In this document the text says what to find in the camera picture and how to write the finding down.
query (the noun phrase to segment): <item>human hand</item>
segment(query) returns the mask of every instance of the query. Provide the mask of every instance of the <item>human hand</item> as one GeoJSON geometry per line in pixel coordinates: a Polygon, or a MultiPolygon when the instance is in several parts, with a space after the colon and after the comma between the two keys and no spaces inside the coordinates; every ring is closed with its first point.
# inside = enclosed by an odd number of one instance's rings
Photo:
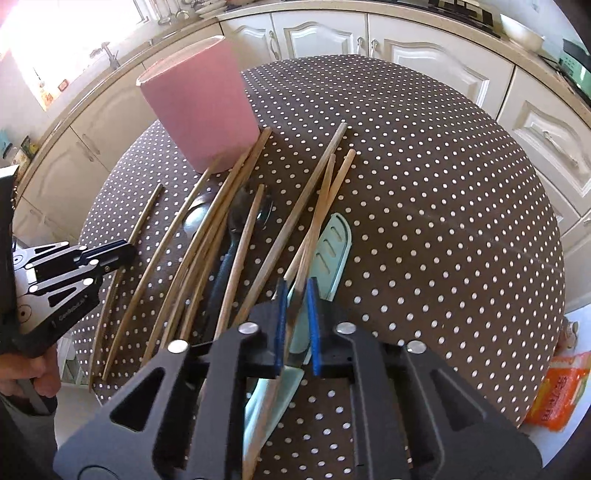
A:
{"type": "Polygon", "coordinates": [[[54,397],[61,387],[57,366],[57,348],[50,347],[43,356],[26,358],[15,353],[0,355],[0,393],[24,397],[16,380],[33,379],[33,387],[44,397],[54,397]]]}

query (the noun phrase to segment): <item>wooden chopstick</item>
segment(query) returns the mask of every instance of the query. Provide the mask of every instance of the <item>wooden chopstick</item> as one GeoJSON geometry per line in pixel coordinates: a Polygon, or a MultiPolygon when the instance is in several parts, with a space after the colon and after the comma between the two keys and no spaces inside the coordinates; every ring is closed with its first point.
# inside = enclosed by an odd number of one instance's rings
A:
{"type": "Polygon", "coordinates": [[[230,320],[230,313],[232,311],[232,302],[236,295],[236,289],[238,288],[238,282],[240,281],[240,274],[244,268],[244,261],[246,260],[246,254],[248,253],[248,247],[256,223],[256,216],[258,215],[264,192],[265,186],[260,184],[256,190],[255,199],[252,202],[251,209],[248,212],[248,217],[246,219],[246,224],[244,225],[242,235],[240,236],[240,243],[238,243],[238,250],[236,251],[236,257],[234,258],[234,263],[230,270],[228,286],[226,287],[222,307],[220,308],[220,314],[217,319],[216,331],[213,335],[214,340],[216,340],[222,332],[228,328],[228,321],[230,320]]]}
{"type": "MultiPolygon", "coordinates": [[[[298,314],[300,312],[301,305],[304,299],[304,289],[306,287],[306,279],[308,278],[308,271],[310,270],[310,264],[314,256],[314,250],[316,249],[316,242],[320,235],[320,229],[322,228],[322,222],[324,221],[323,206],[328,201],[330,182],[332,180],[333,169],[335,167],[335,155],[332,154],[329,158],[326,171],[324,172],[324,178],[322,180],[322,187],[320,188],[320,194],[318,195],[318,201],[316,202],[316,208],[314,209],[314,216],[312,217],[312,223],[310,225],[309,237],[304,248],[304,254],[301,259],[300,266],[295,277],[294,291],[291,295],[290,305],[287,309],[287,325],[285,330],[285,344],[284,344],[284,356],[290,351],[291,338],[293,336],[293,330],[296,325],[298,314]]],[[[279,390],[280,379],[272,380],[265,392],[262,399],[261,415],[257,419],[257,423],[252,433],[252,440],[248,450],[242,461],[242,480],[250,480],[256,470],[256,459],[261,451],[261,446],[264,442],[265,430],[267,427],[268,417],[272,410],[272,405],[277,397],[279,390]]]]}
{"type": "MultiPolygon", "coordinates": [[[[353,163],[353,159],[355,158],[355,153],[356,152],[353,148],[351,148],[351,150],[349,150],[349,152],[347,152],[347,155],[346,155],[345,159],[343,160],[343,164],[340,166],[340,169],[336,174],[335,180],[333,181],[332,185],[330,186],[328,201],[326,202],[326,205],[322,205],[323,221],[324,221],[324,218],[326,218],[326,215],[328,214],[330,207],[332,206],[333,202],[335,201],[335,198],[336,198],[337,194],[339,193],[339,189],[341,188],[341,185],[343,184],[345,177],[347,176],[347,173],[349,172],[349,168],[351,167],[351,164],[353,163]]],[[[305,247],[306,242],[308,240],[309,234],[310,234],[310,230],[308,230],[308,232],[306,233],[306,237],[303,239],[302,243],[300,244],[300,247],[297,249],[295,257],[291,260],[290,266],[287,268],[287,271],[285,272],[285,275],[283,276],[288,287],[291,285],[291,283],[294,281],[294,279],[296,277],[296,272],[298,270],[298,267],[300,266],[301,256],[304,253],[304,247],[305,247]]]]}
{"type": "Polygon", "coordinates": [[[267,282],[269,276],[271,275],[271,272],[275,268],[277,260],[279,260],[279,257],[283,252],[283,249],[287,245],[290,235],[293,229],[296,227],[297,221],[300,218],[302,211],[308,203],[310,196],[314,192],[320,175],[322,175],[322,172],[324,172],[326,168],[326,165],[329,161],[329,157],[336,151],[336,148],[339,145],[343,136],[345,135],[346,130],[347,124],[345,122],[342,122],[336,130],[333,138],[330,140],[328,146],[326,147],[326,150],[320,157],[320,160],[318,161],[316,168],[312,172],[312,175],[308,179],[306,186],[304,186],[304,189],[302,190],[299,198],[295,202],[295,205],[293,206],[290,214],[288,215],[287,220],[285,220],[283,227],[281,228],[279,234],[277,235],[277,238],[273,242],[273,245],[271,246],[271,249],[269,250],[267,257],[265,258],[265,261],[262,263],[258,274],[252,282],[251,288],[248,290],[248,293],[246,294],[246,297],[244,298],[244,301],[240,306],[240,310],[238,310],[238,313],[236,314],[236,317],[232,322],[233,325],[239,325],[240,323],[245,322],[248,318],[248,314],[250,313],[252,307],[254,307],[256,300],[258,299],[258,296],[261,294],[261,291],[265,286],[265,283],[267,282]]]}
{"type": "Polygon", "coordinates": [[[125,329],[127,328],[127,325],[129,324],[131,319],[134,317],[135,309],[137,308],[139,301],[141,300],[141,297],[144,294],[145,289],[148,287],[148,283],[150,283],[150,276],[158,266],[160,257],[162,257],[162,254],[166,250],[168,243],[173,238],[178,228],[181,226],[182,222],[184,221],[184,218],[187,216],[187,212],[191,208],[193,200],[197,197],[199,191],[201,191],[201,189],[205,186],[211,174],[216,170],[219,161],[220,157],[216,158],[213,161],[213,163],[207,168],[207,170],[203,173],[203,175],[201,175],[199,181],[197,181],[196,185],[193,187],[193,190],[191,190],[189,196],[181,205],[181,208],[179,208],[178,213],[173,218],[173,221],[170,223],[170,226],[168,227],[168,230],[166,230],[166,233],[160,241],[160,244],[154,252],[154,255],[152,255],[152,258],[150,258],[150,261],[146,266],[142,278],[140,279],[137,287],[135,288],[134,294],[132,295],[129,301],[129,305],[127,305],[125,314],[123,315],[123,318],[121,319],[121,322],[119,324],[119,329],[117,330],[115,338],[113,339],[113,343],[111,344],[109,356],[107,357],[105,369],[103,370],[102,374],[103,380],[106,380],[107,376],[109,375],[109,371],[111,370],[113,362],[115,362],[115,357],[117,356],[119,344],[121,343],[121,340],[123,340],[125,329]]]}
{"type": "MultiPolygon", "coordinates": [[[[150,195],[150,198],[144,205],[144,209],[142,210],[142,213],[140,213],[138,221],[136,222],[133,230],[131,231],[131,234],[129,235],[129,239],[127,240],[129,244],[135,245],[135,243],[138,241],[139,234],[141,233],[141,230],[144,227],[144,223],[148,219],[150,213],[152,212],[152,209],[156,204],[156,200],[158,200],[158,197],[160,196],[162,190],[164,190],[164,185],[158,183],[158,185],[156,185],[156,188],[152,192],[152,195],[150,195]]],[[[100,311],[99,321],[96,327],[95,338],[92,342],[92,353],[90,354],[89,360],[90,369],[88,372],[88,390],[90,392],[92,392],[92,383],[98,375],[98,372],[96,372],[97,366],[95,365],[95,357],[98,357],[98,354],[96,352],[100,350],[102,347],[103,334],[106,328],[107,317],[111,312],[111,308],[113,308],[113,303],[115,301],[115,296],[117,293],[117,287],[119,286],[119,283],[121,283],[125,271],[125,269],[120,268],[115,272],[115,275],[113,275],[113,280],[111,281],[109,289],[107,290],[107,295],[105,297],[103,308],[100,311]]]]}
{"type": "Polygon", "coordinates": [[[220,224],[216,236],[213,239],[213,242],[211,243],[209,249],[207,250],[207,255],[203,262],[203,269],[201,270],[199,278],[197,279],[197,284],[195,285],[195,288],[193,290],[193,295],[191,296],[189,306],[185,309],[185,315],[183,318],[183,322],[181,324],[181,331],[178,337],[181,340],[185,340],[186,342],[189,341],[193,320],[199,309],[199,303],[201,302],[201,297],[203,295],[203,290],[205,290],[205,285],[207,285],[209,273],[211,272],[213,267],[213,261],[216,259],[220,250],[220,245],[222,244],[223,234],[226,230],[226,220],[227,216],[223,219],[222,223],[220,224]]]}
{"type": "Polygon", "coordinates": [[[224,220],[217,227],[212,225],[212,227],[205,234],[203,242],[199,246],[199,250],[197,250],[195,257],[193,258],[193,262],[191,262],[191,266],[189,266],[189,270],[183,279],[180,294],[177,295],[174,307],[168,316],[168,322],[166,328],[164,329],[164,334],[162,335],[162,340],[160,341],[160,347],[158,350],[165,348],[165,346],[174,339],[178,321],[183,314],[185,300],[189,295],[190,290],[194,288],[195,282],[197,281],[199,275],[203,272],[203,249],[207,250],[207,253],[209,253],[210,249],[208,248],[211,246],[212,242],[215,241],[215,238],[217,238],[218,235],[221,235],[223,238],[225,229],[226,219],[224,218],[224,220]]]}
{"type": "Polygon", "coordinates": [[[213,199],[213,202],[205,214],[199,228],[193,235],[193,239],[185,252],[182,262],[180,263],[178,270],[173,278],[173,282],[168,289],[168,293],[164,297],[164,302],[162,308],[160,309],[160,313],[156,318],[156,322],[154,323],[154,327],[152,328],[152,333],[150,334],[150,338],[146,345],[146,350],[144,352],[144,356],[141,360],[141,366],[143,367],[152,357],[152,353],[154,352],[154,348],[156,346],[156,341],[160,335],[160,331],[162,326],[165,322],[165,319],[168,316],[168,312],[170,307],[178,294],[178,291],[181,286],[181,282],[184,278],[187,269],[189,268],[190,263],[193,261],[193,257],[195,256],[199,245],[205,236],[206,231],[213,225],[219,225],[219,222],[222,218],[226,215],[226,212],[230,208],[230,204],[232,203],[232,199],[238,189],[242,186],[244,181],[250,176],[256,161],[258,160],[259,155],[261,154],[263,148],[265,147],[265,143],[267,139],[271,135],[271,129],[265,128],[263,132],[260,134],[258,140],[256,141],[254,147],[251,150],[250,155],[246,153],[243,155],[236,165],[232,168],[230,175],[227,176],[226,180],[224,181],[222,188],[218,191],[216,197],[213,199]]]}

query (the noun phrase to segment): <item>polka dot tablecloth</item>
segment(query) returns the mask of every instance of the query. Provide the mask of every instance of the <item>polka dot tablecloth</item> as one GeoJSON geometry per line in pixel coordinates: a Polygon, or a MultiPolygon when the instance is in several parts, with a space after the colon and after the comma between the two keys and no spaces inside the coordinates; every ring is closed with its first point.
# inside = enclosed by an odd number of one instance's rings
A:
{"type": "MultiPolygon", "coordinates": [[[[557,222],[523,150],[455,90],[385,61],[355,55],[287,60],[251,69],[244,78],[260,126],[273,131],[251,180],[269,185],[275,208],[266,228],[255,232],[238,301],[338,124],[346,121],[337,167],[349,148],[358,154],[332,211],[349,222],[353,246],[335,301],[383,342],[420,338],[520,424],[553,354],[564,310],[557,222]]],[[[225,176],[211,178],[207,190],[218,189],[225,176]]],[[[147,261],[198,178],[156,122],[100,191],[80,238],[90,247],[127,238],[156,184],[167,189],[119,289],[105,349],[147,261]]],[[[261,300],[290,263],[315,202],[261,300]]],[[[177,232],[125,332],[110,378],[93,386],[101,401],[139,368],[187,245],[184,231],[177,232]]],[[[74,333],[85,370],[99,310],[74,333]]],[[[106,352],[98,356],[104,363],[106,352]]],[[[256,477],[350,478],[352,452],[346,381],[319,380],[307,371],[261,453],[256,477]]]]}

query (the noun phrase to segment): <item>pink container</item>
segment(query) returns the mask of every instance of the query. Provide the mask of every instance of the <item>pink container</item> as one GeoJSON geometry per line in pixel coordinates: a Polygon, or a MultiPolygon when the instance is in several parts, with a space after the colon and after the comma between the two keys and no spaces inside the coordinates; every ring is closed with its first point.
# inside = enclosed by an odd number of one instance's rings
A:
{"type": "Polygon", "coordinates": [[[137,80],[144,97],[187,161],[203,173],[231,168],[259,135],[244,80],[221,35],[159,60],[137,80]]]}

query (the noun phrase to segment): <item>white cabinet door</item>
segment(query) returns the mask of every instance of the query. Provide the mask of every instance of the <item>white cabinet door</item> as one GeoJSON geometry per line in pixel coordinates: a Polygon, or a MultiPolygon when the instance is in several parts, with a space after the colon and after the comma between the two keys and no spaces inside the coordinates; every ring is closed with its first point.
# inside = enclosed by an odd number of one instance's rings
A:
{"type": "Polygon", "coordinates": [[[41,160],[23,197],[78,238],[108,175],[107,169],[68,128],[41,160]]]}
{"type": "Polygon", "coordinates": [[[538,177],[544,186],[544,190],[546,191],[546,195],[548,196],[548,200],[550,200],[550,204],[554,210],[554,216],[558,222],[560,235],[564,235],[579,221],[579,214],[546,177],[537,170],[535,172],[538,174],[538,177]]]}
{"type": "Polygon", "coordinates": [[[72,123],[72,129],[99,161],[111,170],[125,151],[155,120],[137,78],[140,63],[92,102],[72,123]]]}
{"type": "Polygon", "coordinates": [[[219,24],[202,28],[201,30],[197,30],[195,33],[191,33],[190,35],[187,35],[186,37],[171,43],[168,47],[164,47],[158,53],[155,53],[151,57],[144,60],[142,63],[144,64],[144,67],[148,68],[150,65],[153,65],[161,59],[165,59],[169,55],[172,55],[182,48],[188,47],[199,40],[205,40],[206,38],[214,37],[215,35],[222,35],[222,29],[220,28],[219,24]]]}
{"type": "Polygon", "coordinates": [[[364,14],[302,10],[273,13],[272,18],[283,59],[347,53],[367,55],[364,14]]]}
{"type": "Polygon", "coordinates": [[[580,215],[591,208],[591,131],[562,100],[517,69],[497,121],[580,215]]]}
{"type": "Polygon", "coordinates": [[[24,198],[18,202],[12,218],[12,234],[28,247],[67,241],[75,245],[76,238],[43,215],[24,198]]]}
{"type": "Polygon", "coordinates": [[[368,15],[369,56],[398,63],[456,89],[496,118],[513,64],[463,38],[397,18],[368,15]]]}
{"type": "Polygon", "coordinates": [[[591,235],[584,237],[564,256],[567,312],[591,303],[589,272],[591,272],[591,235]]]}
{"type": "Polygon", "coordinates": [[[221,23],[241,70],[281,60],[271,14],[250,15],[221,23]]]}

